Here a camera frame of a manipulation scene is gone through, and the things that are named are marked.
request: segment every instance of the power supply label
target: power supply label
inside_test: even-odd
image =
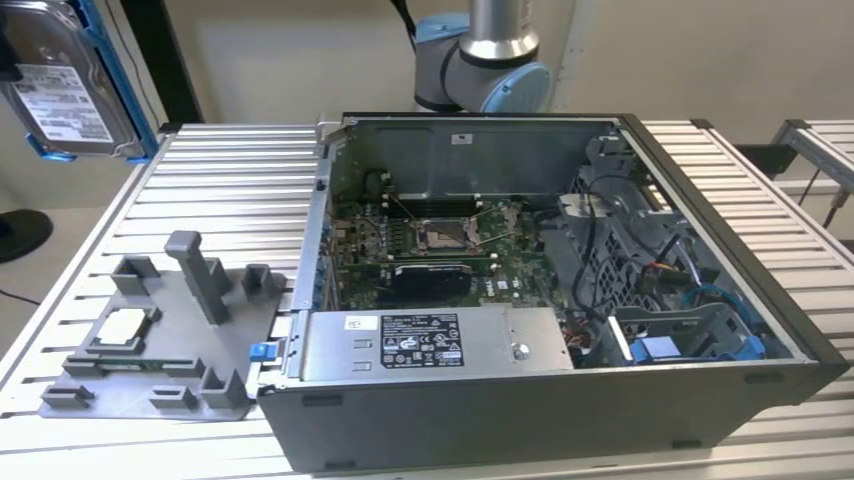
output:
[[[386,368],[462,367],[463,338],[456,314],[383,315]]]

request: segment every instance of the hard drive label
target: hard drive label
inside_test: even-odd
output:
[[[112,136],[74,67],[19,65],[15,83],[27,110],[44,136],[67,142],[111,143]]]
[[[463,339],[456,314],[383,315],[386,368],[462,367]]]

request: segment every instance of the black stand base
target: black stand base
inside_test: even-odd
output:
[[[50,217],[35,210],[0,214],[0,263],[21,258],[39,248],[54,233]]]

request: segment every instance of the aluminum extrusion table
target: aluminum extrusion table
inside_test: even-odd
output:
[[[687,121],[646,125],[818,327],[854,359],[851,254],[713,128]],[[43,419],[35,411],[112,294],[107,273],[123,255],[154,254],[158,268],[168,268],[164,240],[172,230],[194,229],[204,234],[206,255],[220,257],[227,267],[268,263],[294,279],[315,146],[314,126],[186,126],[167,136],[155,161],[136,168],[0,362],[4,477],[21,472],[28,478],[307,478],[291,471],[259,409],[244,421],[227,423]],[[274,336],[288,330],[286,313]],[[371,478],[849,478],[853,380],[849,372],[805,404],[766,410],[713,449]]]

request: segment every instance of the motherboard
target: motherboard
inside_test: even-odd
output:
[[[566,308],[535,212],[522,198],[403,200],[338,206],[340,307]]]

